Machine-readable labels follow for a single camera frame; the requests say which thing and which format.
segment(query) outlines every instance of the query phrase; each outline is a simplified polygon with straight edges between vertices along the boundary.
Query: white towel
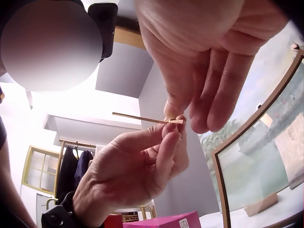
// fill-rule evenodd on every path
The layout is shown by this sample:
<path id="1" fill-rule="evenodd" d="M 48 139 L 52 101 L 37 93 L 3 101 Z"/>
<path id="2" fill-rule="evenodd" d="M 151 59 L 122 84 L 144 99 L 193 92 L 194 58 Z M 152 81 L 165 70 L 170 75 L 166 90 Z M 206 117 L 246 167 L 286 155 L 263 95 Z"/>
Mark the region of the white towel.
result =
<path id="1" fill-rule="evenodd" d="M 102 148 L 104 148 L 105 146 L 103 145 L 97 145 L 96 144 L 96 149 L 95 149 L 95 156 L 99 153 L 99 151 L 101 151 Z"/>

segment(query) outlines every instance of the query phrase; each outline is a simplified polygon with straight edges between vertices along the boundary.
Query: wrist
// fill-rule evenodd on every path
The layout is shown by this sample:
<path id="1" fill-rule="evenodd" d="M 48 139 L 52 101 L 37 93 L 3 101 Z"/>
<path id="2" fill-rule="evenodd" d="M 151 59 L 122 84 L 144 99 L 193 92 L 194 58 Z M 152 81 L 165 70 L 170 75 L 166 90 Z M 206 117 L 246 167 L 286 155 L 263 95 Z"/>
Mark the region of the wrist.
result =
<path id="1" fill-rule="evenodd" d="M 82 178 L 73 196 L 73 210 L 77 219 L 87 228 L 100 227 L 111 213 L 105 201 L 96 197 L 92 181 Z"/>

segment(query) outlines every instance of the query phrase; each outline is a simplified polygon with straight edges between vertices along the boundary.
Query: clothes rack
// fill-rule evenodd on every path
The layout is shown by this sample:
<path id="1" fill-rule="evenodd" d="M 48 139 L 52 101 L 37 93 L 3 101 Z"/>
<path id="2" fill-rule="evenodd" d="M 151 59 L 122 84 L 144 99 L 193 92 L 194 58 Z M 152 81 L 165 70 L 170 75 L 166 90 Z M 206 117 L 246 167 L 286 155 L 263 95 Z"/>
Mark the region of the clothes rack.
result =
<path id="1" fill-rule="evenodd" d="M 61 142 L 61 149 L 60 149 L 60 153 L 59 153 L 59 157 L 58 157 L 58 163 L 57 163 L 57 169 L 56 169 L 56 175 L 55 175 L 54 195 L 56 195 L 56 191 L 57 191 L 57 181 L 58 181 L 64 146 L 66 144 L 69 144 L 69 145 L 75 145 L 75 146 L 96 148 L 96 145 L 93 145 L 93 144 L 81 143 L 78 141 L 71 141 L 71 140 L 66 140 L 66 139 L 59 139 L 59 142 Z"/>

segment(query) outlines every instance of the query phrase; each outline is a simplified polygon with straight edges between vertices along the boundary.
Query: finger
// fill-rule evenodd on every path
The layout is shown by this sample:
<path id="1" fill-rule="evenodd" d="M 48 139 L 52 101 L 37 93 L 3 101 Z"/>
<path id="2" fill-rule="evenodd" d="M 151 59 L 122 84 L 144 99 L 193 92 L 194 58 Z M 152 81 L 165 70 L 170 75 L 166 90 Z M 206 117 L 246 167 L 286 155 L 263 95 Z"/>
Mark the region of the finger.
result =
<path id="1" fill-rule="evenodd" d="M 162 130 L 165 124 L 157 124 L 148 129 L 123 133 L 116 137 L 111 143 L 124 150 L 142 151 L 161 143 Z"/>
<path id="2" fill-rule="evenodd" d="M 167 134 L 169 134 L 170 132 L 178 132 L 178 127 L 177 125 L 181 125 L 181 124 L 176 124 L 176 123 L 168 123 L 164 126 L 163 131 L 162 131 L 162 137 L 165 138 L 165 136 Z M 145 163 L 148 165 L 151 164 L 155 164 L 156 162 L 156 158 L 158 155 L 158 151 L 159 151 L 159 147 L 160 145 L 156 145 L 153 147 L 148 148 L 145 153 L 147 154 L 146 159 L 145 159 Z"/>
<path id="3" fill-rule="evenodd" d="M 185 122 L 184 124 L 178 125 L 178 132 L 180 133 L 181 140 L 179 140 L 177 144 L 170 179 L 182 173 L 189 166 L 189 157 L 187 153 L 186 117 L 180 115 L 176 119 L 183 119 Z"/>
<path id="4" fill-rule="evenodd" d="M 229 53 L 207 118 L 211 131 L 219 131 L 232 115 L 253 59 L 254 56 Z"/>
<path id="5" fill-rule="evenodd" d="M 187 124 L 187 118 L 184 115 L 179 115 L 176 117 L 177 120 L 182 119 L 183 120 L 183 124 L 178 124 L 177 128 L 178 128 L 178 132 L 183 135 L 186 132 L 186 124 Z"/>
<path id="6" fill-rule="evenodd" d="M 158 65 L 168 92 L 165 116 L 175 118 L 185 111 L 193 97 L 192 60 L 195 54 L 181 55 L 161 42 L 144 25 L 140 29 L 145 47 Z"/>
<path id="7" fill-rule="evenodd" d="M 154 179 L 156 185 L 161 188 L 165 187 L 169 181 L 178 140 L 178 132 L 170 132 L 164 137 L 159 146 L 159 152 L 155 163 Z"/>
<path id="8" fill-rule="evenodd" d="M 164 138 L 168 133 L 173 132 L 173 131 L 178 132 L 178 125 L 180 125 L 180 124 L 167 123 L 163 128 L 162 137 Z"/>
<path id="9" fill-rule="evenodd" d="M 206 81 L 201 91 L 196 94 L 198 98 L 194 99 L 189 107 L 191 128 L 196 133 L 202 134 L 209 131 L 207 126 L 208 113 L 218 91 L 227 58 L 227 51 L 222 49 L 211 50 Z"/>

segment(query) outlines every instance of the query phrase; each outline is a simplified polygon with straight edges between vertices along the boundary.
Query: hanging jacket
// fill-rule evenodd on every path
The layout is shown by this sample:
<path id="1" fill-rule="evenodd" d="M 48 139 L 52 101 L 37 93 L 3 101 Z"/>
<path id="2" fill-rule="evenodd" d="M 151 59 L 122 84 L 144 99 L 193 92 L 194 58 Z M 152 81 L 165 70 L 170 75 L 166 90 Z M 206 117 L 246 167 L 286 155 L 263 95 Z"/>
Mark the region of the hanging jacket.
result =
<path id="1" fill-rule="evenodd" d="M 62 164 L 58 176 L 57 190 L 55 198 L 58 199 L 56 204 L 60 204 L 66 194 L 74 191 L 75 188 L 75 172 L 77 169 L 78 160 L 73 154 L 73 148 L 67 147 L 62 159 Z"/>
<path id="2" fill-rule="evenodd" d="M 79 161 L 77 164 L 77 169 L 76 169 L 75 176 L 74 176 L 75 189 L 78 187 L 78 184 L 79 184 L 81 178 L 83 177 L 85 172 L 88 170 L 89 161 L 92 159 L 93 159 L 93 155 L 91 154 L 90 151 L 84 151 L 80 155 L 80 158 L 79 158 Z"/>

